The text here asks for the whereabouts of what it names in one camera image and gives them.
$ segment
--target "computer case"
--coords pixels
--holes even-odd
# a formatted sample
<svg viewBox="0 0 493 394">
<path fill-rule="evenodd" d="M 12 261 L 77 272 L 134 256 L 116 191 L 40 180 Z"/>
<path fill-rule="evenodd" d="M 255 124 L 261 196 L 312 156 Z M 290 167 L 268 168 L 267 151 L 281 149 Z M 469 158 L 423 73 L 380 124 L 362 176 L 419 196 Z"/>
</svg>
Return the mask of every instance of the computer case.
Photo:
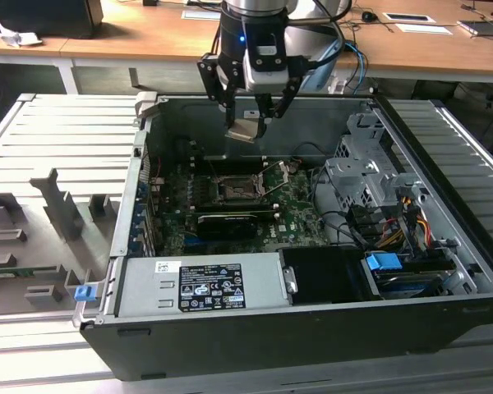
<svg viewBox="0 0 493 394">
<path fill-rule="evenodd" d="M 0 0 L 0 23 L 40 37 L 89 39 L 103 19 L 100 0 Z"/>
</svg>

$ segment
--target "small white card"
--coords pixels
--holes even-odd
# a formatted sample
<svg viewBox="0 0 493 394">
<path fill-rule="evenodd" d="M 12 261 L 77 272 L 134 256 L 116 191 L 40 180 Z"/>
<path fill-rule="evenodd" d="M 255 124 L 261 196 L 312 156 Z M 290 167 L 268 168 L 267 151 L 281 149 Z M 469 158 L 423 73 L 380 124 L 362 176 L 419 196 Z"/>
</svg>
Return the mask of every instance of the small white card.
<svg viewBox="0 0 493 394">
<path fill-rule="evenodd" d="M 405 23 L 397 23 L 398 27 L 404 33 L 428 33 L 428 34 L 445 34 L 452 35 L 449 30 L 441 26 L 431 26 L 431 25 L 409 25 Z"/>
</svg>

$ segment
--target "barcode sticker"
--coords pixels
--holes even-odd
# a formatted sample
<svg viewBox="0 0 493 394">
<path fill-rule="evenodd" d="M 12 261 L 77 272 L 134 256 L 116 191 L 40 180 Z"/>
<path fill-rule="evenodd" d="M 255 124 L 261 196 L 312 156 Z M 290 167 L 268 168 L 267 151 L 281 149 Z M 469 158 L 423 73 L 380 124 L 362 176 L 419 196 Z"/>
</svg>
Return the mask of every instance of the barcode sticker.
<svg viewBox="0 0 493 394">
<path fill-rule="evenodd" d="M 155 263 L 155 273 L 178 273 L 181 261 L 158 261 Z"/>
</svg>

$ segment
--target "blue plastic tab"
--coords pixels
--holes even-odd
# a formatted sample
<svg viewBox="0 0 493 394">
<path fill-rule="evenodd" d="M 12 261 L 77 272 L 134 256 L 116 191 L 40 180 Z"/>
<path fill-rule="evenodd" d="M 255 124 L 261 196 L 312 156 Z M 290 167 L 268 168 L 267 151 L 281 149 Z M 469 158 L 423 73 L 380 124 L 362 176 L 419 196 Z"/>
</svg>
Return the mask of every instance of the blue plastic tab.
<svg viewBox="0 0 493 394">
<path fill-rule="evenodd" d="M 97 285 L 81 285 L 75 290 L 75 301 L 95 301 Z"/>
<path fill-rule="evenodd" d="M 371 271 L 375 269 L 402 269 L 402 263 L 396 253 L 373 253 L 367 257 Z"/>
</svg>

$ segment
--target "metal bracket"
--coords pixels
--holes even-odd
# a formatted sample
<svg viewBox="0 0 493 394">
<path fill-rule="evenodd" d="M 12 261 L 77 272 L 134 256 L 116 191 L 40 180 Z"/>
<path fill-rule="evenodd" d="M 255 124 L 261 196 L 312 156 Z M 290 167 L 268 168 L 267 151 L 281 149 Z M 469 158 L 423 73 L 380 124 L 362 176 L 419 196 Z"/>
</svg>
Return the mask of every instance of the metal bracket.
<svg viewBox="0 0 493 394">
<path fill-rule="evenodd" d="M 159 111 L 157 92 L 139 92 L 136 96 L 135 115 L 138 119 L 151 117 Z"/>
</svg>

